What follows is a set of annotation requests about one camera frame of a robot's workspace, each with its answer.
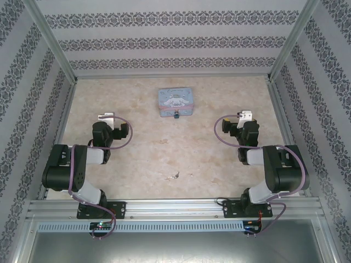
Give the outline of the grey sheet metal panel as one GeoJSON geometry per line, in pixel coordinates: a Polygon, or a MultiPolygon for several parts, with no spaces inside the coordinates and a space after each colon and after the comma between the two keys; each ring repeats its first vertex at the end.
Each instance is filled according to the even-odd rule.
{"type": "Polygon", "coordinates": [[[342,263],[321,219],[279,220],[241,232],[122,230],[95,241],[76,222],[25,223],[10,263],[342,263]]]}

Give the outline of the left controller circuit board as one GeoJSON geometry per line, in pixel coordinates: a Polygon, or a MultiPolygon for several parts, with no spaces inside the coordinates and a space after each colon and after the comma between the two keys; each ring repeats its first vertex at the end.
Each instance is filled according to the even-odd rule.
{"type": "Polygon", "coordinates": [[[112,228],[112,223],[110,222],[91,222],[89,226],[90,231],[93,231],[93,230],[110,231],[111,228],[112,228]]]}

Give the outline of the aluminium frame post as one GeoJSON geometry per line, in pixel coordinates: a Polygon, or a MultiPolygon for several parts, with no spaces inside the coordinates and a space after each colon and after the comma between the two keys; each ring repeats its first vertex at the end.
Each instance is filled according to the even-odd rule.
{"type": "Polygon", "coordinates": [[[291,50],[298,41],[301,33],[303,32],[304,27],[309,21],[310,17],[314,13],[316,7],[320,3],[320,0],[307,0],[301,13],[299,14],[296,23],[294,24],[285,44],[278,57],[276,58],[271,71],[268,73],[267,81],[272,82],[275,80],[283,67],[285,61],[287,60],[291,50]]]}
{"type": "Polygon", "coordinates": [[[77,77],[66,58],[64,51],[62,50],[57,38],[55,37],[52,29],[47,22],[47,19],[41,12],[36,0],[22,0],[25,8],[30,13],[33,21],[37,25],[40,30],[42,36],[44,37],[48,47],[53,52],[55,58],[57,59],[60,67],[62,68],[65,76],[68,78],[71,84],[75,84],[77,81],[77,77]]]}

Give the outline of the aluminium side rail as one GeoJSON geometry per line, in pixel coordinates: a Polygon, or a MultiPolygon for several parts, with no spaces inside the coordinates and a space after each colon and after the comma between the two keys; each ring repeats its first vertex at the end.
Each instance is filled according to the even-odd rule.
{"type": "MultiPolygon", "coordinates": [[[[71,109],[71,105],[72,105],[72,101],[73,101],[73,97],[75,94],[75,90],[76,90],[76,86],[77,86],[77,80],[71,84],[70,86],[70,90],[67,93],[66,99],[65,99],[65,103],[64,103],[64,107],[62,109],[61,115],[60,115],[60,119],[59,119],[59,125],[57,127],[56,133],[55,133],[55,138],[54,141],[51,144],[51,147],[53,147],[55,144],[60,144],[63,136],[64,136],[64,131],[65,131],[65,127],[67,124],[67,120],[69,117],[69,113],[70,113],[70,109],[71,109]]],[[[46,188],[43,186],[42,181],[40,181],[40,186],[37,192],[37,196],[36,199],[37,200],[43,200],[46,199],[47,197],[47,190],[46,188]]]]}
{"type": "Polygon", "coordinates": [[[286,91],[281,91],[274,82],[267,82],[268,92],[285,145],[297,145],[307,168],[309,177],[313,175],[310,155],[304,144],[298,119],[292,107],[292,102],[286,91]]]}

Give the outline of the light blue cartoon tin box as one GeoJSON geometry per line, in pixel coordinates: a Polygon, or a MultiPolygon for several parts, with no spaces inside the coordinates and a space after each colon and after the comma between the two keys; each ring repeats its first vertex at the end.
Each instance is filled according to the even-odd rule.
{"type": "Polygon", "coordinates": [[[191,116],[194,111],[193,90],[190,87],[159,89],[158,107],[161,117],[173,117],[175,110],[179,110],[180,117],[191,116]]]}

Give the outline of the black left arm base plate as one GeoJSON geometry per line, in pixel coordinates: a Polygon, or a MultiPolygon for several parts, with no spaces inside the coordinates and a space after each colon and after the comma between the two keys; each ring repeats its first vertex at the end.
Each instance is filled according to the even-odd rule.
{"type": "MultiPolygon", "coordinates": [[[[126,202],[107,202],[105,208],[111,211],[116,219],[124,219],[126,202]]],[[[112,219],[112,215],[107,211],[81,203],[78,205],[76,217],[78,219],[112,219]]]]}

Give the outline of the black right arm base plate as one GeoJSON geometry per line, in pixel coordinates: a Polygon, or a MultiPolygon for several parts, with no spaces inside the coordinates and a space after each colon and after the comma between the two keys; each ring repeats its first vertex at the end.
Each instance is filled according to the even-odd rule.
{"type": "Polygon", "coordinates": [[[239,200],[224,200],[223,214],[225,218],[272,218],[273,212],[268,204],[251,204],[244,206],[239,200]]]}

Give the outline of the aluminium mounting rail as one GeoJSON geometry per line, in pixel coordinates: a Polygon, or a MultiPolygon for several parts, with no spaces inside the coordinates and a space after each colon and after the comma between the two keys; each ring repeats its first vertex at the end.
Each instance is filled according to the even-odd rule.
{"type": "MultiPolygon", "coordinates": [[[[281,219],[313,219],[324,217],[317,197],[282,197],[286,204],[281,219]]],[[[225,220],[223,208],[215,199],[125,199],[126,209],[122,211],[126,221],[195,221],[225,220]]],[[[71,200],[31,201],[25,214],[26,220],[74,221],[78,202],[71,200]]]]}

